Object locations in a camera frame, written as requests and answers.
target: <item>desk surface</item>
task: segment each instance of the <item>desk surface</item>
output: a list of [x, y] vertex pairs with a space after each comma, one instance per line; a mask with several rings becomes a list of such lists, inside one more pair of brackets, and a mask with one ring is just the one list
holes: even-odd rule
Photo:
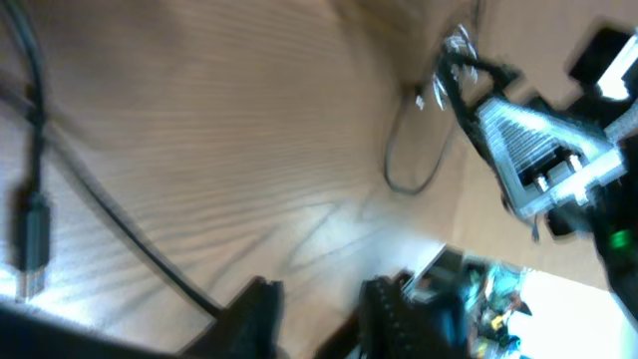
[[[227, 303], [256, 274], [284, 280], [280, 343], [292, 357], [311, 356], [341, 324], [361, 280], [426, 263], [440, 247], [434, 239], [451, 235], [463, 152], [450, 151], [418, 198], [391, 193], [380, 172], [397, 74], [421, 71], [396, 62], [423, 44], [420, 32], [396, 27], [405, 21], [327, 1], [61, 0], [31, 9], [55, 126], [212, 298]], [[3, 39], [3, 53], [14, 54]], [[19, 77], [16, 57], [3, 61]], [[7, 109], [2, 118], [8, 228], [28, 128]], [[417, 120], [409, 131], [421, 134], [414, 160], [424, 175], [452, 122]], [[423, 134], [431, 140], [418, 141]], [[53, 259], [34, 307], [166, 351], [210, 323], [91, 211], [53, 156], [46, 177]], [[2, 244], [10, 296], [6, 235]]]

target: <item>cable connector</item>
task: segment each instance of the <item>cable connector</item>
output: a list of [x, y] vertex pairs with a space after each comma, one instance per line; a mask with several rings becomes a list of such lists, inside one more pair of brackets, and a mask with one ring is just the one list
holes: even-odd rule
[[21, 190], [16, 207], [17, 297], [25, 301], [44, 289], [45, 269], [50, 257], [51, 210], [45, 196], [36, 190]]

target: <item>black cable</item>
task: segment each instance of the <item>black cable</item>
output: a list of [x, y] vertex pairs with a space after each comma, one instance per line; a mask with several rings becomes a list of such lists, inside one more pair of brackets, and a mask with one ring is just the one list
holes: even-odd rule
[[[484, 11], [482, 1], [483, 0], [475, 0], [474, 3], [471, 4], [471, 9], [470, 9], [471, 11], [470, 23], [471, 23], [473, 32], [476, 34], [476, 36], [478, 36], [478, 33], [479, 33], [480, 17], [482, 15], [482, 12]], [[429, 81], [426, 81], [425, 84], [426, 86], [423, 86], [423, 87], [420, 87], [420, 89], [417, 89], [416, 91], [417, 95], [421, 95], [422, 91], [426, 88], [428, 89], [432, 88], [432, 84]], [[407, 187], [403, 187], [401, 185], [396, 184], [392, 180], [392, 177], [390, 176], [390, 161], [391, 161], [392, 153], [394, 152], [397, 136], [399, 134], [399, 129], [401, 128], [401, 125], [403, 124], [403, 118], [404, 118], [403, 114], [406, 112], [411, 102], [413, 105], [415, 105], [415, 101], [412, 101], [412, 100], [416, 101], [416, 99], [411, 96], [404, 96], [404, 99], [402, 100], [401, 106], [399, 107], [399, 111], [397, 113], [397, 117], [395, 118], [395, 121], [390, 130], [390, 133], [388, 134], [388, 139], [386, 141], [386, 148], [384, 152], [384, 160], [383, 160], [383, 178], [384, 180], [386, 180], [386, 183], [388, 184], [390, 189], [397, 193], [402, 193], [407, 195], [417, 195], [423, 192], [424, 190], [426, 190], [426, 188], [428, 188], [428, 186], [432, 183], [435, 176], [439, 172], [441, 164], [443, 163], [443, 159], [445, 158], [445, 154], [448, 151], [448, 147], [450, 143], [452, 142], [452, 138], [454, 137], [453, 136], [454, 128], [455, 128], [454, 125], [450, 128], [450, 131], [448, 132], [443, 148], [441, 149], [441, 152], [439, 153], [439, 157], [437, 158], [437, 162], [435, 163], [434, 168], [432, 169], [428, 177], [420, 185], [414, 188], [407, 188]]]
[[[131, 240], [140, 252], [143, 253], [167, 279], [173, 282], [195, 304], [209, 313], [212, 317], [217, 317], [223, 310], [222, 307], [211, 301], [194, 284], [189, 283], [187, 279], [182, 277], [178, 269], [151, 244], [151, 242], [145, 237], [142, 230], [135, 225], [135, 222], [130, 219], [124, 210], [109, 196], [109, 194], [99, 184], [91, 172], [89, 172], [87, 167], [73, 153], [73, 151], [71, 151], [69, 147], [65, 146], [63, 138], [61, 136], [57, 136], [57, 134], [51, 129], [47, 130], [47, 136], [45, 137], [47, 113], [44, 102], [45, 88], [42, 79], [42, 56], [40, 55], [39, 47], [26, 13], [19, 3], [16, 0], [2, 0], [2, 5], [9, 15], [11, 25], [16, 32], [18, 44], [26, 55], [31, 78], [31, 87], [27, 94], [28, 100], [21, 99], [19, 96], [7, 89], [3, 89], [2, 91], [3, 94], [10, 95], [8, 105], [12, 106], [20, 115], [25, 115], [26, 120], [33, 126], [33, 149], [31, 156], [32, 178], [29, 183], [30, 192], [39, 193], [41, 188], [42, 154], [46, 144], [69, 169], [69, 173], [77, 180], [83, 190], [96, 202], [98, 207], [122, 231], [122, 233]], [[33, 204], [33, 198], [30, 197], [29, 199], [29, 204]], [[32, 214], [32, 212], [27, 214], [27, 219], [32, 219], [33, 215], [29, 215]], [[45, 241], [45, 237], [40, 235], [43, 233], [41, 221], [27, 220], [27, 222], [29, 224], [28, 227], [39, 234], [35, 236], [36, 239], [38, 239], [37, 244], [46, 244], [46, 261], [48, 262], [48, 226], [46, 228], [47, 236]], [[27, 237], [32, 239], [34, 235], [27, 235]]]
[[217, 317], [222, 307], [210, 300], [194, 283], [188, 282], [179, 273], [179, 270], [153, 246], [146, 238], [142, 230], [127, 215], [120, 205], [113, 200], [107, 191], [100, 185], [80, 159], [64, 145], [62, 137], [49, 130], [47, 145], [58, 156], [61, 162], [69, 170], [82, 189], [91, 197], [107, 217], [118, 229], [149, 259], [159, 271], [172, 283], [174, 283], [190, 300], [201, 309]]
[[2, 5], [9, 15], [10, 23], [16, 33], [15, 39], [26, 57], [30, 86], [27, 96], [32, 103], [28, 114], [33, 124], [30, 157], [30, 186], [40, 191], [42, 186], [42, 153], [44, 151], [44, 129], [47, 123], [45, 110], [44, 84], [42, 81], [42, 55], [35, 34], [25, 11], [16, 0], [3, 0]]
[[407, 195], [417, 195], [421, 193], [422, 191], [424, 191], [430, 185], [430, 183], [432, 183], [435, 176], [439, 172], [439, 168], [441, 167], [441, 164], [443, 163], [443, 159], [445, 158], [445, 154], [448, 150], [448, 146], [450, 145], [450, 143], [452, 142], [452, 138], [454, 137], [453, 136], [454, 125], [448, 132], [446, 141], [444, 142], [443, 148], [441, 149], [439, 157], [437, 158], [437, 162], [435, 163], [434, 168], [432, 169], [432, 171], [430, 172], [426, 180], [424, 180], [420, 185], [414, 188], [406, 188], [396, 184], [390, 176], [390, 161], [391, 161], [392, 153], [394, 152], [395, 144], [397, 142], [399, 129], [401, 128], [401, 124], [403, 123], [404, 113], [406, 112], [407, 107], [410, 106], [410, 103], [411, 103], [410, 100], [411, 99], [409, 97], [403, 100], [401, 106], [399, 107], [399, 111], [397, 112], [397, 117], [395, 118], [394, 124], [392, 125], [392, 129], [390, 130], [390, 134], [388, 135], [388, 141], [386, 142], [386, 150], [384, 153], [384, 160], [383, 160], [383, 178], [386, 180], [386, 183], [388, 184], [391, 190], [397, 193], [402, 193]]

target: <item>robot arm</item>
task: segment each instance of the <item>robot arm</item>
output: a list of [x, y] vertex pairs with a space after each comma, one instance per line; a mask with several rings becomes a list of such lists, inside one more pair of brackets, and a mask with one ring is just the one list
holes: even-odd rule
[[[544, 215], [555, 238], [591, 232], [609, 284], [638, 318], [636, 194], [638, 34], [601, 29], [570, 76], [583, 95], [552, 109], [540, 96], [515, 104], [505, 89], [519, 71], [474, 56], [444, 53], [437, 69], [458, 122], [496, 174], [503, 204], [533, 223]], [[473, 104], [462, 97], [454, 69], [474, 68], [492, 78]]]

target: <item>wooden table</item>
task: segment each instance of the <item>wooden table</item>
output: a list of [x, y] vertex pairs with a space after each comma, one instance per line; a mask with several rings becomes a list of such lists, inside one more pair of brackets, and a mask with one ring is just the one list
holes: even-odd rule
[[[28, 5], [55, 126], [215, 300], [227, 303], [253, 275], [284, 280], [280, 344], [292, 357], [310, 357], [339, 326], [361, 280], [424, 265], [452, 234], [465, 152], [452, 149], [417, 198], [391, 193], [380, 166], [399, 80], [421, 76], [436, 38], [424, 34], [444, 17], [381, 11], [393, 9], [388, 1]], [[2, 68], [20, 79], [6, 36], [1, 46]], [[439, 115], [411, 116], [402, 136], [415, 145], [398, 150], [400, 179], [416, 182], [434, 164], [453, 123]], [[9, 228], [28, 128], [8, 109], [2, 118], [0, 220]], [[53, 156], [46, 188], [53, 258], [33, 310], [160, 351], [178, 350], [211, 321], [103, 223]], [[8, 235], [1, 243], [11, 300]]]

